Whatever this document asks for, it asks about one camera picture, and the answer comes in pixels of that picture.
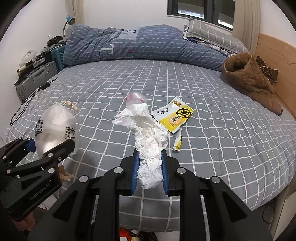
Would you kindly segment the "grey checked bed sheet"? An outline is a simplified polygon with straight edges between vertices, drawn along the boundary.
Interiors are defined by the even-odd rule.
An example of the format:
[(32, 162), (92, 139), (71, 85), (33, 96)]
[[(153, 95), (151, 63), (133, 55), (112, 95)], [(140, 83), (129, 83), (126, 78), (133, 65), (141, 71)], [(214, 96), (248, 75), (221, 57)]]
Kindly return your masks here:
[(137, 147), (165, 148), (203, 178), (220, 177), (252, 210), (295, 177), (295, 119), (230, 87), (221, 72), (158, 60), (67, 67), (40, 91), (1, 140), (33, 137), (50, 106), (71, 102), (78, 148), (63, 165), (77, 181), (117, 167)]

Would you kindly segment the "teal plastic crate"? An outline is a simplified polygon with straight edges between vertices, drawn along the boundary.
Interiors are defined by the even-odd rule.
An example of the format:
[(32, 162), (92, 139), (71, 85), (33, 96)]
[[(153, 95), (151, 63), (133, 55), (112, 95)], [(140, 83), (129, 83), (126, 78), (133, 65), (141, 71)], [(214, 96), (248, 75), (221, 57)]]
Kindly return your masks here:
[(64, 51), (65, 51), (65, 45), (54, 47), (51, 50), (52, 59), (53, 61), (55, 61), (57, 70), (59, 72), (64, 69)]

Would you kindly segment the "beige curtain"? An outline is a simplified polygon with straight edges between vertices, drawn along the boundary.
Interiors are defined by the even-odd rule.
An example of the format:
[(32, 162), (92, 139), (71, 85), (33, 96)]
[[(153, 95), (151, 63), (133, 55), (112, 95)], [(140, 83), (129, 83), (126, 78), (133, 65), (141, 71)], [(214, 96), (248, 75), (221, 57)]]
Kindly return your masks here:
[(236, 0), (232, 35), (254, 54), (260, 31), (260, 1)]

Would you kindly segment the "blue striped duvet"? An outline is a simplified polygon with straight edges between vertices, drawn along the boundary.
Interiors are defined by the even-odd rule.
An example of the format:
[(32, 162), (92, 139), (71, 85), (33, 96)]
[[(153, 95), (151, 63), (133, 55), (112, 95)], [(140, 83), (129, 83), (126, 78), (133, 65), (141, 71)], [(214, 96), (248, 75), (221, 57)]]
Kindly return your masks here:
[(220, 71), (226, 56), (185, 40), (181, 30), (168, 25), (137, 30), (77, 25), (65, 45), (64, 64), (68, 66), (117, 59), (175, 61)]

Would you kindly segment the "grey hard suitcase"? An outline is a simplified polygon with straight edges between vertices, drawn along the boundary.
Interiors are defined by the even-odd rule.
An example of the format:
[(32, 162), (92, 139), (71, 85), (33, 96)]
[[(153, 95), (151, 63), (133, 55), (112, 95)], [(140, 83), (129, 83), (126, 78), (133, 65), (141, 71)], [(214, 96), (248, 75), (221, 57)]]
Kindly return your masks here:
[(30, 73), (24, 80), (15, 82), (16, 93), (21, 102), (28, 98), (38, 87), (45, 84), (58, 73), (55, 61), (46, 63)]

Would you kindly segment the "white tissue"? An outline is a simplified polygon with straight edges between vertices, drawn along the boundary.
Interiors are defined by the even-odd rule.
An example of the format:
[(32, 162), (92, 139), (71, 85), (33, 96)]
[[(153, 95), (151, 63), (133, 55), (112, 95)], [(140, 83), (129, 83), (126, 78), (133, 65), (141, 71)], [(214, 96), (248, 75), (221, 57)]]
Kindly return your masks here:
[(146, 103), (132, 104), (114, 117), (112, 123), (134, 132), (140, 166), (137, 178), (142, 189), (152, 189), (163, 182), (161, 151), (168, 146), (168, 130), (151, 117)]

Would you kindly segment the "wooden headboard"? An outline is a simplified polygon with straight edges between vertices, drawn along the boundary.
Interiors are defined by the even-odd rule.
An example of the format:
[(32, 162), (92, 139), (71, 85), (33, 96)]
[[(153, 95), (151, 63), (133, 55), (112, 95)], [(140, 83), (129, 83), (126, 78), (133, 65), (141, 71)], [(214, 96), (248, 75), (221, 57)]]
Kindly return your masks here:
[(290, 113), (295, 115), (295, 47), (275, 37), (260, 33), (255, 55), (260, 56), (268, 67), (278, 70), (275, 84), (276, 95)]

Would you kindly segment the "clear bag with red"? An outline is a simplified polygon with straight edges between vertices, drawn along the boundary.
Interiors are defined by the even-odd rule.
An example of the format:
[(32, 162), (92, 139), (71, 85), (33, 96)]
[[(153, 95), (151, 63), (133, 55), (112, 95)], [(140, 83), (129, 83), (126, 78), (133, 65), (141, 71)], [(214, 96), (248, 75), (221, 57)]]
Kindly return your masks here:
[(139, 93), (139, 92), (132, 92), (128, 93), (127, 96), (125, 97), (125, 104), (127, 107), (129, 107), (132, 104), (141, 104), (141, 103), (146, 103), (147, 99), (146, 97)]

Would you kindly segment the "brown fleece jacket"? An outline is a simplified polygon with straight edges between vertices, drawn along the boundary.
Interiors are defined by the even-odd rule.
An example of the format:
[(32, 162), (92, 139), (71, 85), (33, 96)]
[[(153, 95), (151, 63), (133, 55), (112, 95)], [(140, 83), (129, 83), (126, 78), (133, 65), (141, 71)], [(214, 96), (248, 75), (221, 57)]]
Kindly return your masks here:
[(283, 109), (274, 96), (274, 88), (252, 54), (239, 53), (228, 57), (222, 65), (222, 73), (234, 89), (276, 115), (282, 114)]

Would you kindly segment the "blue desk lamp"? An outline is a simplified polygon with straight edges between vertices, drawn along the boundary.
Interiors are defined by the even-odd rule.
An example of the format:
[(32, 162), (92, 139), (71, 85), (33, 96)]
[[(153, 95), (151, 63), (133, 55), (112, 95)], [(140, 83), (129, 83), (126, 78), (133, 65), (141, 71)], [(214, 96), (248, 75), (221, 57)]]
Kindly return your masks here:
[(73, 28), (75, 27), (75, 17), (67, 15), (66, 16), (66, 22), (64, 24), (63, 30), (62, 30), (62, 37), (69, 37)]

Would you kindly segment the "torn yellow wrapper strip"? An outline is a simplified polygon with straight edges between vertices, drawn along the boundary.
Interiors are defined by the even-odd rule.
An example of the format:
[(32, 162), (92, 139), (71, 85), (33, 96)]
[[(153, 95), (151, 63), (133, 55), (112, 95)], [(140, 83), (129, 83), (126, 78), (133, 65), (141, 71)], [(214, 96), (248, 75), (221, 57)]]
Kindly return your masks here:
[(180, 128), (175, 135), (175, 141), (173, 149), (174, 151), (179, 151), (182, 145), (182, 128)]

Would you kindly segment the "small tan paper scrap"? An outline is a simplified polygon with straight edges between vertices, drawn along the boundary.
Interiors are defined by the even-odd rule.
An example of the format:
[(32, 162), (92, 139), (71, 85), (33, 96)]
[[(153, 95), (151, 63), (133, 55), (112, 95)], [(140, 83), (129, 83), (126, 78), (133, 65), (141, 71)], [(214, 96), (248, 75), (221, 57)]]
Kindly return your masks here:
[(58, 172), (59, 172), (61, 182), (64, 182), (64, 181), (69, 182), (74, 178), (73, 174), (66, 173), (65, 168), (64, 168), (63, 165), (59, 166)]

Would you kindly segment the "grey checked pillow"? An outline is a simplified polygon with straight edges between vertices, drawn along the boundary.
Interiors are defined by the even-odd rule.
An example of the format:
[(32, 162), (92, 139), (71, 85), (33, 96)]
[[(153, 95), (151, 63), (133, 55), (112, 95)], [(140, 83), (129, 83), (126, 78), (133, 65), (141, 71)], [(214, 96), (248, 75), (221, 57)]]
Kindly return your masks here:
[(229, 54), (248, 53), (247, 47), (235, 37), (208, 26), (203, 21), (189, 19), (184, 25), (183, 38)]

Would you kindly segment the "red plastic bag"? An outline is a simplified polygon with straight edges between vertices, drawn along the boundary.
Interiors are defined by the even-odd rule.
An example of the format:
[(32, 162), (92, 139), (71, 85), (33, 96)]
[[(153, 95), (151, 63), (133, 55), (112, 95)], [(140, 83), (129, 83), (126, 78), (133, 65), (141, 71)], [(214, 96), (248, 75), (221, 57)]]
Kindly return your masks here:
[(130, 232), (124, 228), (119, 229), (119, 237), (120, 237), (120, 240), (127, 240), (127, 241), (132, 240), (132, 236), (130, 235)]

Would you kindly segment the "white translucent plastic bag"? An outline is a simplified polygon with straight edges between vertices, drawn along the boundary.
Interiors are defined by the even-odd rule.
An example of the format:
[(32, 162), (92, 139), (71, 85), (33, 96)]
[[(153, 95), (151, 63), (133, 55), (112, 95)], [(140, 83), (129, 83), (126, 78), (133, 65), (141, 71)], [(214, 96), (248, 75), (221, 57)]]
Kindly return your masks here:
[(75, 143), (74, 155), (79, 147), (79, 131), (76, 125), (75, 114), (78, 108), (68, 100), (50, 106), (38, 119), (35, 126), (34, 141), (38, 157), (66, 140)]

